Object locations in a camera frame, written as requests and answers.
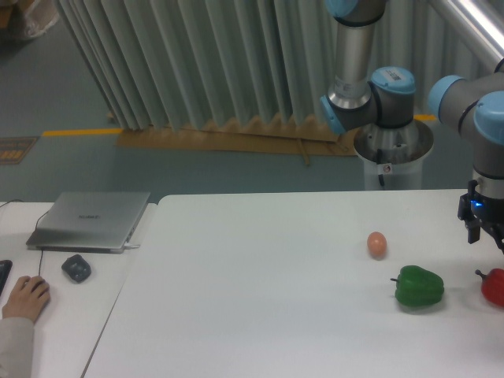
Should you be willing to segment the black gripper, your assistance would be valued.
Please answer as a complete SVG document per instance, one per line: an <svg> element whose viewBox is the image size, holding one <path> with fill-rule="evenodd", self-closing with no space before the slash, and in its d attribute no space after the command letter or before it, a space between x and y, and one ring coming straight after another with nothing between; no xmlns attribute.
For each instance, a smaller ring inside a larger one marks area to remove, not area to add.
<svg viewBox="0 0 504 378"><path fill-rule="evenodd" d="M467 192L459 199L458 219L465 223L468 243L480 240L480 230L491 233L496 246L504 253L503 199L481 194L477 180L468 182Z"/></svg>

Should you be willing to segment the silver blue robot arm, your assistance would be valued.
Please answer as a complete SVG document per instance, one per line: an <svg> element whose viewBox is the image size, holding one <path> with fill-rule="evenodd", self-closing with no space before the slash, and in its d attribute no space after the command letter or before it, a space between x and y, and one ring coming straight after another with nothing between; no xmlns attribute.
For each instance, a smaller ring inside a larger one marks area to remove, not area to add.
<svg viewBox="0 0 504 378"><path fill-rule="evenodd" d="M368 189L418 188L433 134L413 117L413 74L395 66L368 73L385 2L329 1L326 7L338 24L339 48L335 81L321 98L328 126L336 134L355 131L354 148L364 162ZM472 179L458 205L468 241L474 243L486 232L502 246L503 19L486 1L434 1L432 8L489 69L477 80L454 75L438 80L428 107L473 148Z"/></svg>

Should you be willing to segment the person's hand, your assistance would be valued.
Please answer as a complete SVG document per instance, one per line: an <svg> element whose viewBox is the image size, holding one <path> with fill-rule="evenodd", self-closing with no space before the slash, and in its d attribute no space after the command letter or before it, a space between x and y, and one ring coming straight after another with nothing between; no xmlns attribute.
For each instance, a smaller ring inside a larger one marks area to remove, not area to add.
<svg viewBox="0 0 504 378"><path fill-rule="evenodd" d="M34 276L22 276L15 283L6 304L2 307L2 318L22 318L29 320L33 324L37 322L44 307L31 305L24 293L24 285Z"/></svg>

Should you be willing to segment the beige sleeve forearm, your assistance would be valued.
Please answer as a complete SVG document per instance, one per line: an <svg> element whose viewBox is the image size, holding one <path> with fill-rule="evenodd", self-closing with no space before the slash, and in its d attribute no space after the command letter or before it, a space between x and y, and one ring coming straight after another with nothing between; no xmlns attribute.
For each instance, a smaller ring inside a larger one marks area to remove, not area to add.
<svg viewBox="0 0 504 378"><path fill-rule="evenodd" d="M1 320L1 377L31 377L35 326L23 317Z"/></svg>

